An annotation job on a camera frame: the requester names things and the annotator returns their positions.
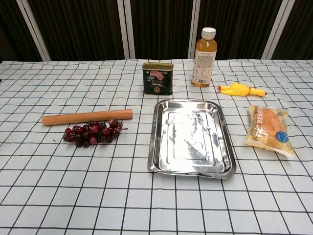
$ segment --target yellow rubber chicken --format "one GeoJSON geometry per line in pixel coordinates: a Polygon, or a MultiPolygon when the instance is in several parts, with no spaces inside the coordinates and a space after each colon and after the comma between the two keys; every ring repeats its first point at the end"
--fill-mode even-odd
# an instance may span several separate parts
{"type": "Polygon", "coordinates": [[[264,96],[267,94],[266,91],[263,91],[261,89],[255,89],[253,87],[248,87],[244,84],[238,84],[236,82],[234,82],[233,84],[227,87],[219,86],[219,91],[223,94],[240,95],[240,96],[246,96],[248,94],[264,96]]]}

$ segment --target wooden rolling pin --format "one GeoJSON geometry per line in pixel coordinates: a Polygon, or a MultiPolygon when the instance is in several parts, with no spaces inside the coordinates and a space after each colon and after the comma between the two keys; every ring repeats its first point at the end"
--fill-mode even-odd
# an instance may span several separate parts
{"type": "Polygon", "coordinates": [[[43,116],[41,122],[45,126],[60,125],[70,123],[81,123],[87,121],[105,121],[109,119],[132,119],[133,111],[131,109],[125,110],[112,110],[112,111],[99,111],[90,113],[79,114],[62,114],[43,116]]]}

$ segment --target yellow liquid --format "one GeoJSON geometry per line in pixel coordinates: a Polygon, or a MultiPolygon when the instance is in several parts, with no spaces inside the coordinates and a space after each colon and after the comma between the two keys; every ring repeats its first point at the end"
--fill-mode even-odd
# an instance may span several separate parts
{"type": "MultiPolygon", "coordinates": [[[[202,52],[215,52],[217,50],[217,43],[214,39],[212,40],[205,40],[200,38],[196,44],[196,50],[202,52]]],[[[191,84],[196,87],[208,87],[210,84],[198,84],[191,81],[191,84]]]]}

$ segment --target tray rim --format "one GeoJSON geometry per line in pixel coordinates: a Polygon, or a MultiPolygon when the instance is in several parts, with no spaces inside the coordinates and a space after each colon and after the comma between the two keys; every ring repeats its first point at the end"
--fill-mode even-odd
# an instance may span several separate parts
{"type": "Polygon", "coordinates": [[[212,101],[201,101],[201,100],[185,100],[185,99],[164,99],[159,101],[156,105],[155,105],[155,109],[154,109],[154,115],[153,115],[153,122],[152,122],[152,128],[151,128],[151,137],[150,137],[150,147],[149,147],[149,156],[148,156],[148,168],[154,172],[158,172],[158,173],[163,173],[163,174],[168,174],[168,175],[184,175],[184,176],[202,176],[202,177],[206,177],[206,178],[215,178],[215,179],[226,179],[229,178],[230,176],[232,176],[233,174],[235,174],[236,172],[236,161],[235,161],[235,157],[234,157],[234,153],[232,151],[232,147],[231,147],[231,142],[230,142],[230,138],[228,136],[228,131],[227,131],[227,127],[226,127],[226,122],[225,122],[225,118],[224,118],[224,114],[222,111],[222,108],[216,104],[215,102],[212,101]],[[158,110],[159,110],[159,106],[164,103],[164,102],[190,102],[190,103],[209,103],[209,104],[213,104],[217,110],[218,110],[218,117],[219,117],[219,121],[221,124],[221,129],[222,129],[222,135],[223,135],[223,139],[225,141],[225,149],[226,149],[226,153],[229,156],[229,161],[230,161],[230,168],[223,173],[209,173],[209,172],[172,172],[172,171],[163,171],[158,169],[154,164],[153,164],[153,159],[155,157],[155,139],[156,139],[156,135],[157,135],[157,117],[158,117],[158,110]]]}

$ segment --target grape cluster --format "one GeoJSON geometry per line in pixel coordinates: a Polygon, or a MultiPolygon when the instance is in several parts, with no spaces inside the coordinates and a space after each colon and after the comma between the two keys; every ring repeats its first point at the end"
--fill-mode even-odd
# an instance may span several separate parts
{"type": "Polygon", "coordinates": [[[77,147],[89,147],[90,144],[101,142],[112,143],[113,138],[117,137],[121,130],[127,130],[127,128],[123,128],[123,123],[117,120],[110,119],[108,126],[104,122],[89,121],[84,126],[67,128],[63,140],[75,142],[77,147]]]}

